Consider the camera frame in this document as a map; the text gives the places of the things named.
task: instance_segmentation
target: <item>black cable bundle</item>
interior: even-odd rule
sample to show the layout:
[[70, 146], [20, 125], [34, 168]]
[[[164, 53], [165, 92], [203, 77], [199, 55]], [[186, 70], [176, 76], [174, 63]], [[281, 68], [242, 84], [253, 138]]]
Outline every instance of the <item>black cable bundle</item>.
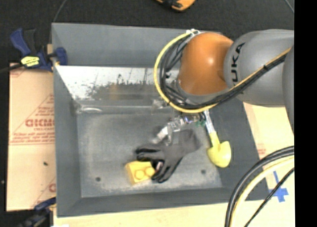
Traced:
[[[283, 148], [280, 150], [277, 150], [260, 161], [258, 161], [245, 175], [241, 178], [237, 186], [234, 188], [231, 197], [229, 199], [227, 211], [226, 211], [226, 217], [225, 217], [225, 227], [229, 227], [230, 223], [232, 221], [232, 213], [234, 210], [234, 207], [237, 203], [237, 200], [239, 199], [243, 189], [249, 183], [249, 181], [252, 180], [252, 177], [254, 177], [262, 168], [263, 166], [272, 163], [276, 160], [293, 156], [295, 154], [294, 146], [290, 146], [287, 148]], [[273, 196], [274, 192], [284, 183], [284, 181], [289, 177], [289, 175], [293, 172], [294, 170], [291, 169], [288, 174], [284, 176], [284, 178], [277, 184], [277, 186], [273, 189], [273, 191], [267, 196], [267, 198], [263, 201], [263, 203], [260, 205], [258, 210], [255, 212], [255, 214], [251, 217], [251, 219], [247, 222], [247, 225], [251, 222], [251, 220], [259, 213], [259, 211], [263, 208], [263, 206], [268, 202], [268, 200]]]

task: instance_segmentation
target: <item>cardboard sheet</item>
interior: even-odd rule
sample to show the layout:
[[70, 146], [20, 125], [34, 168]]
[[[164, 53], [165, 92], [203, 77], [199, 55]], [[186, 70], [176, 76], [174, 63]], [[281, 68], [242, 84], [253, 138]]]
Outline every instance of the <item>cardboard sheet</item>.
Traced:
[[10, 73], [6, 209], [32, 209], [56, 192], [53, 75]]

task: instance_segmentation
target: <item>black carpet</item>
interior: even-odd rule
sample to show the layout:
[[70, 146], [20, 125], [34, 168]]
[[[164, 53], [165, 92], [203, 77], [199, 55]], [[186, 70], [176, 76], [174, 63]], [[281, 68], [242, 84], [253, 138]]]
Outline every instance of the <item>black carpet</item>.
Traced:
[[[18, 60], [9, 36], [19, 27], [35, 28], [36, 45], [49, 42], [50, 25], [64, 0], [0, 0], [0, 69]], [[288, 0], [294, 8], [294, 0]], [[215, 30], [231, 39], [263, 29], [294, 29], [294, 13], [285, 0], [197, 0], [185, 13], [153, 0], [68, 0], [58, 22], [82, 22]], [[0, 74], [0, 181], [6, 179], [8, 77]], [[5, 182], [0, 183], [0, 225], [15, 226], [27, 213], [4, 213]]]

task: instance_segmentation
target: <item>yellow handle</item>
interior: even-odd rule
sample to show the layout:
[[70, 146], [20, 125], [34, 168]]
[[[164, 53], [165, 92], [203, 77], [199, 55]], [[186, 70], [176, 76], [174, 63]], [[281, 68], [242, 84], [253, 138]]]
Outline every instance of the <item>yellow handle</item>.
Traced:
[[218, 167], [225, 168], [231, 161], [231, 148], [228, 141], [220, 143], [217, 132], [209, 134], [212, 146], [207, 149], [209, 159]]

